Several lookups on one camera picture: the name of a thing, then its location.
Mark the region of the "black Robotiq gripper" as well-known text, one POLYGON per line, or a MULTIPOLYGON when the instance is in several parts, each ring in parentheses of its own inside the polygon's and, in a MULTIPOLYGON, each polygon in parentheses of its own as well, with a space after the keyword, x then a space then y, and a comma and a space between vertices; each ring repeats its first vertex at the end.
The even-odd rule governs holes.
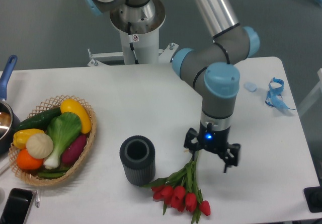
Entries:
POLYGON ((213 154, 223 156, 225 162, 223 172, 228 168, 237 167, 239 164, 239 153, 241 145, 239 143, 228 144, 230 127, 222 131, 208 131, 200 124, 199 133, 190 128, 185 137, 184 148, 190 151, 206 150, 213 154))

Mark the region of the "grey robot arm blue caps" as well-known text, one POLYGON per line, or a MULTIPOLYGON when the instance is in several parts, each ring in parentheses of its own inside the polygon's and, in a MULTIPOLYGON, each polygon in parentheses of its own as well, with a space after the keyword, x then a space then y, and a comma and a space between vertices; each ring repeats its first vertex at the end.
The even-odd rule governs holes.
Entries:
MULTIPOLYGON (((160 0, 86 0, 94 14, 109 12, 119 31, 125 64, 160 61, 158 31, 165 20, 160 0)), ((200 129, 190 129, 184 146, 217 154, 225 167, 237 166, 240 145, 228 143, 240 74, 235 64, 254 55, 257 33, 242 27, 228 0, 195 0, 212 45, 202 51, 183 48, 171 57, 172 68, 202 97, 200 129)))

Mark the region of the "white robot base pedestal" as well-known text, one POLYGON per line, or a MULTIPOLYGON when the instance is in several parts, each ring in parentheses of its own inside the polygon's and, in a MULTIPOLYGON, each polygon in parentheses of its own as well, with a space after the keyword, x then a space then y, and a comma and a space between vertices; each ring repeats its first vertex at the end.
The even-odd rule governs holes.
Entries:
POLYGON ((171 42, 166 48, 159 48, 159 29, 165 18, 165 8, 160 0, 149 0, 141 7, 124 4, 111 10, 111 24, 119 32, 122 51, 92 54, 88 50, 88 66, 118 60, 125 65, 172 62, 178 44, 171 42))

